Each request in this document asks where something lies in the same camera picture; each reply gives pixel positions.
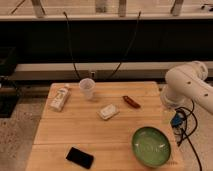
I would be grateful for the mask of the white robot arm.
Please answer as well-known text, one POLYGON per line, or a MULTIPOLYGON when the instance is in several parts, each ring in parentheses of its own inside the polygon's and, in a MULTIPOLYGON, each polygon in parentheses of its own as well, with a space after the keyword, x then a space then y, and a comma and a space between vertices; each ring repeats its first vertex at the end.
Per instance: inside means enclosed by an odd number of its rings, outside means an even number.
POLYGON ((189 98, 213 115, 213 87, 205 82, 207 66, 200 61, 192 61, 171 68, 165 74, 166 85, 160 98, 167 108, 178 108, 189 98))

